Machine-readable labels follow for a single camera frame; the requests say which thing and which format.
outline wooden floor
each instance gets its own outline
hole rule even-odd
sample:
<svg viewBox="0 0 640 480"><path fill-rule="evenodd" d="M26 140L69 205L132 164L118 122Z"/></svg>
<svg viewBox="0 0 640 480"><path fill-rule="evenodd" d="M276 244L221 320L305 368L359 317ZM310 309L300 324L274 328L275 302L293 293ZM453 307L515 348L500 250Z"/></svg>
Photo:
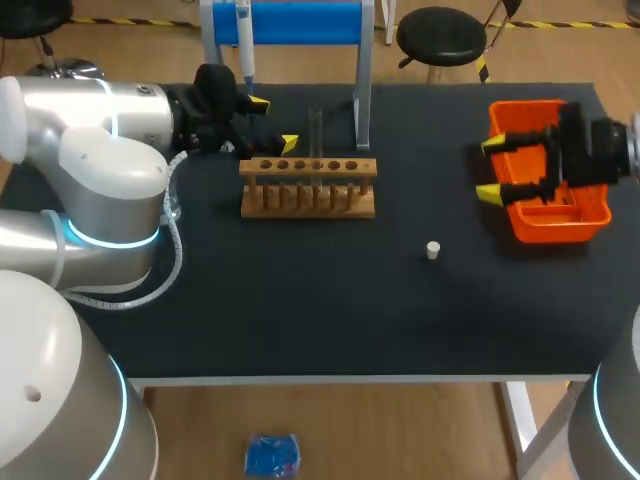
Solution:
<svg viewBox="0 0 640 480"><path fill-rule="evenodd" d="M75 3L77 16L198 21L197 5L180 0ZM624 21L624 3L524 0L515 19ZM398 0L398 19L431 4L484 19L493 0ZM424 82L426 68L398 70L403 55L382 38L378 32L375 81ZM50 40L58 57L91 59L111 80L190 81L203 60L198 32L178 28L68 25ZM225 55L238 73L236 52ZM350 48L258 47L256 55L256 79L263 83L350 82L355 75ZM493 82L594 83L609 115L628 121L640 111L638 58L640 31L535 29L505 31L487 63ZM32 42L7 42L4 74L37 61ZM447 70L442 81L477 83L478 77L470 65ZM6 171L0 164L0 187ZM542 424L564 386L530 384L529 390ZM256 432L299 434L305 480L514 478L501 406L490 384L167 388L153 391L150 401L160 436L161 480L243 478L244 448ZM569 478L566 463L547 475Z"/></svg>

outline white table leg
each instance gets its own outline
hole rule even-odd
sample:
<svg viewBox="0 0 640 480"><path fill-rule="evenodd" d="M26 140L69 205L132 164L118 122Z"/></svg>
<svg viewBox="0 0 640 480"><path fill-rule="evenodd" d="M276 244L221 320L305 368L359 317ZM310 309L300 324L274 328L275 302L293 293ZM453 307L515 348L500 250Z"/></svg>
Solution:
<svg viewBox="0 0 640 480"><path fill-rule="evenodd" d="M395 18L396 18L396 0L389 0L389 13L385 17L385 26L387 28L386 44L391 45L393 43L393 32L395 30Z"/></svg>
<svg viewBox="0 0 640 480"><path fill-rule="evenodd" d="M567 451L567 425L584 383L571 385L537 432L525 382L502 383L519 480L538 480Z"/></svg>

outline orange plastic tray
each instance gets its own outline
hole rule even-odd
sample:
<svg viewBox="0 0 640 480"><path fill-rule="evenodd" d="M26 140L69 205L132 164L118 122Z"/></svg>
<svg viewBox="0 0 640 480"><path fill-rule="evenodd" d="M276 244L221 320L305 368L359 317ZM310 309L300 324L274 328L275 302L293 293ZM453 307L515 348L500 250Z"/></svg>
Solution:
<svg viewBox="0 0 640 480"><path fill-rule="evenodd" d="M496 102L489 108L491 137L503 132L542 130L557 124L561 100ZM521 148L493 155L500 183L538 183L545 174L544 147ZM580 243L589 241L611 221L607 186L569 188L563 182L553 201L515 202L507 207L516 237L524 243Z"/></svg>

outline white cable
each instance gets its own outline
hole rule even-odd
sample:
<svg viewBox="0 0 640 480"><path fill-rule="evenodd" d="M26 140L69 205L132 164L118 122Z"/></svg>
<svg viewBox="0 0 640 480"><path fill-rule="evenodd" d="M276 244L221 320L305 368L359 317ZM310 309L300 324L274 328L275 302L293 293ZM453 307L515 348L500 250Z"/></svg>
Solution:
<svg viewBox="0 0 640 480"><path fill-rule="evenodd" d="M171 185L171 176L174 174L174 171L178 167L178 165L180 165L180 163L182 163L182 161L185 160L187 156L187 152L182 151L178 155L176 155L173 160L171 160L171 163L169 163L169 178L167 179L167 188L164 191L164 203L162 206L162 210L164 212L163 222L166 223L166 225L169 227L169 232L171 233L171 238L173 239L175 259L173 262L173 269L171 270L171 273L164 281L164 283L144 297L138 298L137 300L130 300L128 302L105 302L103 300L97 300L95 298L86 297L77 293L64 292L63 295L67 300L71 300L73 302L87 305L89 307L97 308L100 310L130 310L132 308L140 307L141 305L155 300L164 292L166 292L169 287L171 287L171 285L173 285L173 283L178 278L178 275L180 274L180 269L182 268L183 253L180 232L178 231L178 226L176 225L176 221L174 220L173 214L171 212L171 197L169 195L169 188Z"/></svg>

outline yellow black tape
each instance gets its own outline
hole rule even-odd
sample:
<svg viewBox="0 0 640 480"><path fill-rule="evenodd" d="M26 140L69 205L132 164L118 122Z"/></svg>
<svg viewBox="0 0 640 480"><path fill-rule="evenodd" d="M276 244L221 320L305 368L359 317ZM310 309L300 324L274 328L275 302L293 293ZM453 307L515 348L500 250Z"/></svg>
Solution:
<svg viewBox="0 0 640 480"><path fill-rule="evenodd" d="M153 25L156 27L180 27L198 29L200 25L192 22L177 20L146 20L142 18L72 18L69 23L84 23L94 25ZM498 28L499 22L491 22L490 27ZM638 22L509 22L506 28L640 28ZM375 30L384 30L380 25Z"/></svg>
<svg viewBox="0 0 640 480"><path fill-rule="evenodd" d="M141 18L72 18L69 23L94 24L94 25L152 25L155 27L180 27L200 28L200 25L191 22L175 20L144 20Z"/></svg>
<svg viewBox="0 0 640 480"><path fill-rule="evenodd" d="M478 72L478 77L480 77L480 83L491 83L491 76L489 75L489 68L484 55L480 55L480 58L476 60L476 71Z"/></svg>
<svg viewBox="0 0 640 480"><path fill-rule="evenodd" d="M491 22L490 27L500 27L500 22ZM638 22L509 22L505 28L618 28L628 30L640 28Z"/></svg>

